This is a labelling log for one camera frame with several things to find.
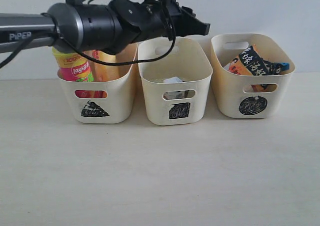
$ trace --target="tabletop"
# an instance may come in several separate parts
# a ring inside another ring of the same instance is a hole
[[[319,225],[320,73],[278,113],[160,127],[77,122],[58,80],[0,81],[0,225]]]

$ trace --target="white wall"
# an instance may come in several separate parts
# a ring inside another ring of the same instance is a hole
[[[64,0],[0,0],[2,13],[41,13]],[[97,0],[107,4],[110,0]],[[210,36],[258,32],[272,37],[298,71],[320,71],[320,0],[178,0],[211,23]],[[209,53],[210,37],[196,37]],[[3,60],[7,54],[0,55]],[[58,66],[49,48],[23,51],[0,70],[0,79],[55,78]]]

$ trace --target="robotic arm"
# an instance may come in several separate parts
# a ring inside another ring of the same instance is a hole
[[[101,50],[115,55],[131,43],[157,37],[172,40],[168,33],[171,27],[180,37],[207,35],[210,29],[210,24],[199,21],[192,9],[180,7],[176,0],[144,0],[141,4],[113,0],[107,6],[84,1],[66,0],[41,15],[0,14],[0,53],[13,52],[37,35],[24,49],[54,46],[71,53],[72,45],[79,51]]]

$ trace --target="black circle label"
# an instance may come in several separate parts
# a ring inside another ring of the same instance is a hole
[[[245,98],[239,106],[239,111],[243,115],[256,115],[267,108],[268,101],[261,96]]]

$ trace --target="white plastic basket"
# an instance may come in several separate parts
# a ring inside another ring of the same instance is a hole
[[[271,38],[260,34],[227,34],[212,39],[212,88],[220,111],[231,118],[266,118],[276,113],[296,67]],[[223,68],[243,51],[226,49],[228,43],[255,44],[258,53],[271,62],[288,62],[290,69],[277,76],[241,76]],[[255,84],[275,84],[272,92],[247,93],[244,88]],[[252,108],[244,114],[243,106]]]
[[[171,42],[158,38],[139,45],[140,60],[165,53]],[[204,116],[212,67],[199,43],[177,39],[174,50],[160,61],[139,64],[148,119],[156,125],[194,123]],[[179,77],[186,82],[164,84],[159,79]],[[189,91],[193,97],[165,100],[166,92]]]
[[[132,61],[136,58],[137,44],[129,45],[117,55],[118,62]],[[109,82],[70,82],[60,78],[67,101],[76,120],[82,123],[115,124],[126,120],[132,111],[136,93],[137,65],[119,67],[121,77]],[[79,98],[75,91],[105,91],[106,98]],[[82,111],[86,105],[94,105],[102,111],[100,117],[86,117]]]

